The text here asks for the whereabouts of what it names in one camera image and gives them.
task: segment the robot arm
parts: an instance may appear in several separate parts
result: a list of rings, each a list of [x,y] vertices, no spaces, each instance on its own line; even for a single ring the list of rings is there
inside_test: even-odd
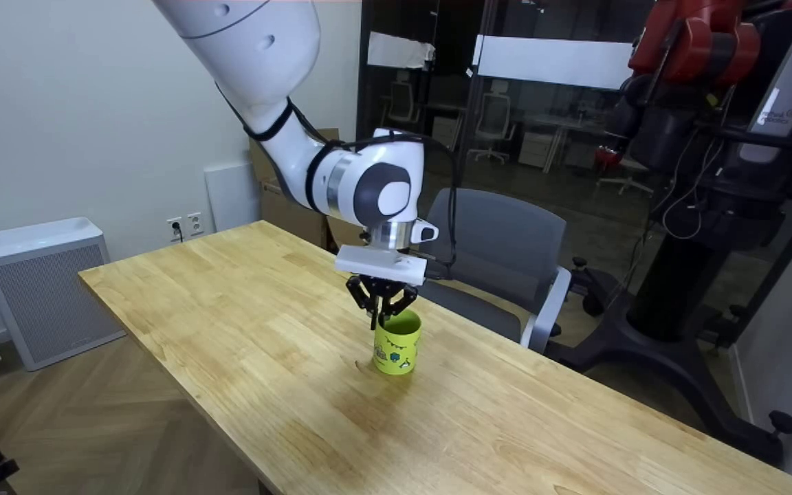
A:
[[[438,236],[419,221],[424,146],[393,133],[378,133],[364,148],[327,142],[290,101],[319,53],[314,2],[154,2],[272,156],[284,192],[305,208],[369,228],[369,248],[341,248],[338,266],[356,274],[350,292],[372,314],[372,328],[413,303],[426,262],[402,250]]]

